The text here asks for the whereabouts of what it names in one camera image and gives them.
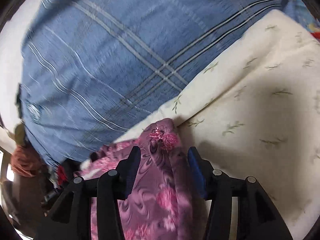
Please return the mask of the person's left hand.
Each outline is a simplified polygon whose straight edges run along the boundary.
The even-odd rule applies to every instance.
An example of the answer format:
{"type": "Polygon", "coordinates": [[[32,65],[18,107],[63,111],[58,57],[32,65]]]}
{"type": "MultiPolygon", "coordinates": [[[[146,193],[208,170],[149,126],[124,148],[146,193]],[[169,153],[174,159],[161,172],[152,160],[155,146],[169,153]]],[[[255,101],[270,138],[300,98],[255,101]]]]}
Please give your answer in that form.
{"type": "Polygon", "coordinates": [[[17,145],[11,155],[10,165],[14,174],[26,178],[35,177],[46,168],[42,158],[31,145],[17,145]]]}

